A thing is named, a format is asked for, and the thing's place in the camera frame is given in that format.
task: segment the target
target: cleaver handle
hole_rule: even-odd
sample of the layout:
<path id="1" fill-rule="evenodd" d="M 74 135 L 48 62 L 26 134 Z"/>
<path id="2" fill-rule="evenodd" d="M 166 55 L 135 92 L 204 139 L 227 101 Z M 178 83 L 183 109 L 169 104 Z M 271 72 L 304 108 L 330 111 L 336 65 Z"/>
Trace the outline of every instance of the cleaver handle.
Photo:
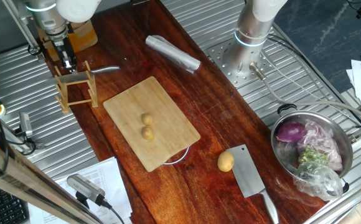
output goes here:
<path id="1" fill-rule="evenodd" d="M 263 201 L 265 203 L 266 210 L 268 211 L 270 218 L 272 219 L 272 222 L 274 224 L 278 224 L 279 223 L 278 211 L 276 210 L 276 207 L 274 206 L 272 199 L 270 199 L 268 193 L 266 192 L 266 189 L 263 189 L 260 192 L 260 194 L 263 197 Z"/>

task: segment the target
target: cleaver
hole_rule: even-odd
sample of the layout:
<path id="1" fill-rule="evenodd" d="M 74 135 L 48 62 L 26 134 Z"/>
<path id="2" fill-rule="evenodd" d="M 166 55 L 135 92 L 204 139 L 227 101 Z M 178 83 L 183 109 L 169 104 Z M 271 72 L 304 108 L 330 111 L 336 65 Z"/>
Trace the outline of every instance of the cleaver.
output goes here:
<path id="1" fill-rule="evenodd" d="M 227 151 L 231 152 L 235 158 L 232 170 L 243 196 L 246 198 L 254 194 L 262 195 L 272 222 L 278 224 L 279 217 L 276 207 L 266 192 L 265 185 L 263 185 L 261 176 L 255 167 L 247 147 L 241 145 L 228 149 Z"/>

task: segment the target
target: potato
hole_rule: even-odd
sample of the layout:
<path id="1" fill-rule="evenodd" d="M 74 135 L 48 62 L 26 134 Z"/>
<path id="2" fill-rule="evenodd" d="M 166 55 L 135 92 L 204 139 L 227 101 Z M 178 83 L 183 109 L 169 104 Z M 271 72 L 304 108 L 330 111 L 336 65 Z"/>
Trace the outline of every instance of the potato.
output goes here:
<path id="1" fill-rule="evenodd" d="M 144 139 L 153 140 L 154 139 L 153 129 L 150 127 L 142 128 L 142 136 Z"/>
<path id="2" fill-rule="evenodd" d="M 142 114 L 142 123 L 146 126 L 150 126 L 153 124 L 153 116 L 149 113 Z"/>
<path id="3" fill-rule="evenodd" d="M 221 171 L 228 172 L 233 168 L 235 158 L 231 152 L 225 151 L 219 155 L 218 168 Z"/>

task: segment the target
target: sliced onion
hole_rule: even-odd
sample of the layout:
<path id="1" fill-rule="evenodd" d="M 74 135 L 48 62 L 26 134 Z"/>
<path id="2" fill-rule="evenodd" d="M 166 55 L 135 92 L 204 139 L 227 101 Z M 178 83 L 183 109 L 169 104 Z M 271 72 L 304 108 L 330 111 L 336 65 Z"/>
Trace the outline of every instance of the sliced onion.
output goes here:
<path id="1" fill-rule="evenodd" d="M 279 128 L 276 139 L 282 142 L 298 142 L 303 136 L 303 124 L 296 121 L 287 121 Z"/>

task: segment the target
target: white cable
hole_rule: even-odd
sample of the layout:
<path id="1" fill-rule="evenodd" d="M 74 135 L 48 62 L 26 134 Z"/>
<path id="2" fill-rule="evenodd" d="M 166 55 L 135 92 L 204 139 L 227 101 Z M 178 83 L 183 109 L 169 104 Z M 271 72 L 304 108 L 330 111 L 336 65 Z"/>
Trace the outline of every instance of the white cable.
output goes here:
<path id="1" fill-rule="evenodd" d="M 309 94 L 311 94 L 312 96 L 316 97 L 317 99 L 319 99 L 320 101 L 315 101 L 315 102 L 308 102 L 308 103 L 293 103 L 293 102 L 290 102 L 290 101 L 286 101 L 286 100 L 283 100 L 282 98 L 280 98 L 273 90 L 272 88 L 269 86 L 269 83 L 268 81 L 266 81 L 266 79 L 264 79 L 262 82 L 266 85 L 266 87 L 268 88 L 269 92 L 280 102 L 282 103 L 291 103 L 291 104 L 294 104 L 296 106 L 310 106 L 310 105 L 334 105 L 334 106 L 340 106 L 340 107 L 343 107 L 343 108 L 346 108 L 348 110 L 351 110 L 353 111 L 354 113 L 356 113 L 357 115 L 361 116 L 361 111 L 359 111 L 358 109 L 356 108 L 353 108 L 349 105 L 346 105 L 344 103 L 339 103 L 339 102 L 334 102 L 334 101 L 321 101 L 321 99 L 315 95 L 313 95 L 311 92 L 307 91 L 306 89 L 304 89 L 301 85 L 299 85 L 298 83 L 294 82 L 292 79 L 288 78 L 285 74 L 283 74 L 275 65 L 273 65 L 273 63 L 271 63 L 269 60 L 268 60 L 269 64 L 272 65 L 272 67 L 274 69 L 276 69 L 280 74 L 282 74 L 282 76 L 286 77 L 288 80 L 291 80 L 293 83 L 295 83 L 297 86 L 299 86 L 300 88 L 302 88 L 304 91 L 308 92 Z"/>
<path id="2" fill-rule="evenodd" d="M 286 48 L 282 48 L 283 50 L 285 50 L 287 53 L 289 53 L 290 55 L 292 55 L 292 53 L 290 51 L 288 51 Z M 317 87 L 317 89 L 324 95 L 324 97 L 330 101 L 330 99 L 327 97 L 327 95 L 321 90 L 320 86 L 315 82 L 314 78 L 311 76 L 309 69 L 305 66 L 305 64 L 303 64 L 300 59 L 298 58 L 298 56 L 293 55 L 293 57 L 299 62 L 299 64 L 304 68 L 304 70 L 306 71 L 306 73 L 309 75 L 309 77 L 311 78 L 312 82 L 315 84 L 315 86 Z M 308 91 L 307 89 L 305 89 L 304 87 L 302 87 L 301 85 L 299 85 L 298 83 L 296 83 L 294 80 L 288 78 L 285 74 L 283 74 L 282 72 L 279 71 L 279 69 L 277 69 L 277 71 L 282 74 L 282 76 L 284 76 L 285 78 L 287 78 L 288 80 L 290 80 L 291 82 L 293 82 L 295 85 L 299 86 L 300 88 L 302 88 L 304 91 L 308 92 L 310 95 L 312 95 L 313 97 L 316 97 L 318 100 L 322 101 L 319 97 L 317 97 L 316 95 L 312 94 L 310 91 Z M 331 108 L 335 109 L 336 111 L 340 112 L 342 115 L 344 115 L 345 117 L 347 117 L 348 119 L 350 119 L 353 123 L 355 123 L 356 125 L 361 125 L 360 123 L 358 123 L 357 121 L 355 121 L 354 119 L 352 119 L 349 115 L 345 114 L 344 112 L 342 112 L 340 109 L 332 106 L 332 105 L 328 105 Z"/>
<path id="3" fill-rule="evenodd" d="M 183 156 L 182 156 L 181 158 L 179 158 L 178 160 L 176 160 L 176 161 L 174 161 L 174 162 L 165 162 L 165 163 L 163 163 L 163 165 L 173 165 L 173 164 L 175 164 L 175 163 L 183 160 L 183 158 L 186 156 L 187 152 L 189 151 L 189 148 L 190 148 L 190 147 L 191 147 L 191 146 L 189 146 L 189 147 L 186 149 L 185 154 L 183 154 Z"/>

